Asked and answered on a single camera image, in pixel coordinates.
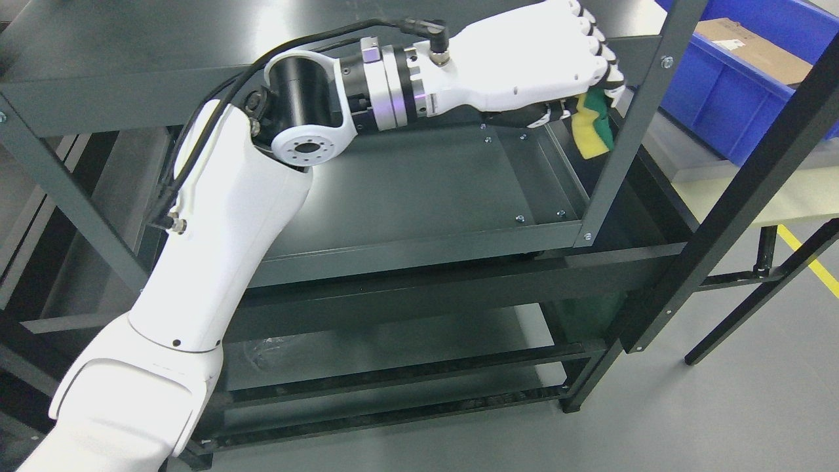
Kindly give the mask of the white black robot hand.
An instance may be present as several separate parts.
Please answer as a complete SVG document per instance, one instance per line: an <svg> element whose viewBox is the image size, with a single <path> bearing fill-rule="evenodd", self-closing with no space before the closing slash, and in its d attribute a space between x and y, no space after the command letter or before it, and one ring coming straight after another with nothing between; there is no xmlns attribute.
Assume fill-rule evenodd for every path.
<svg viewBox="0 0 839 472"><path fill-rule="evenodd" d="M593 13L576 1L543 1L467 25L443 66L417 45L425 112L461 106L488 113L545 106L602 89L616 102L625 77Z"/></svg>

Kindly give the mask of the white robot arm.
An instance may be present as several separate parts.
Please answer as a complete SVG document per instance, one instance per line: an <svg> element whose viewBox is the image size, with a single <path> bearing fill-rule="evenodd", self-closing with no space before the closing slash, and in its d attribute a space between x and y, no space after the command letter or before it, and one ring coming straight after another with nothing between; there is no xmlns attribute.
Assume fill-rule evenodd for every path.
<svg viewBox="0 0 839 472"><path fill-rule="evenodd" d="M151 212L168 232L155 268L128 313L72 362L50 404L54 427L19 470L157 471L185 451L248 282L302 209L312 165L357 134L339 60L305 45L374 26L448 58L443 21L366 19L276 46L193 113Z"/></svg>

